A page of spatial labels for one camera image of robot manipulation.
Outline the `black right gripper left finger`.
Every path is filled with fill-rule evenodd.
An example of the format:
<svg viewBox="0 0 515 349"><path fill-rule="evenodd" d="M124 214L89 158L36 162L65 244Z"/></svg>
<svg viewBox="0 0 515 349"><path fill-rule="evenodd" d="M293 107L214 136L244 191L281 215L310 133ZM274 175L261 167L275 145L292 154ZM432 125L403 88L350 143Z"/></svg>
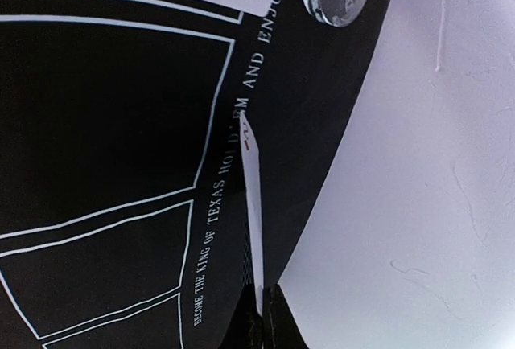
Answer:
<svg viewBox="0 0 515 349"><path fill-rule="evenodd" d="M259 348L263 348L262 317L257 312L254 285L248 284L241 291L219 349Z"/></svg>

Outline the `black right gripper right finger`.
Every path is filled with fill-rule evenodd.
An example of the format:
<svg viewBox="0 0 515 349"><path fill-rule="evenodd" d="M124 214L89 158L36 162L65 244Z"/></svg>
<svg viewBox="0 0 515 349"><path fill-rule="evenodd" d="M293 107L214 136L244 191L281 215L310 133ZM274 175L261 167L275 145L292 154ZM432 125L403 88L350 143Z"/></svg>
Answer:
<svg viewBox="0 0 515 349"><path fill-rule="evenodd" d="M262 324L265 349L308 349L279 284L264 291Z"/></svg>

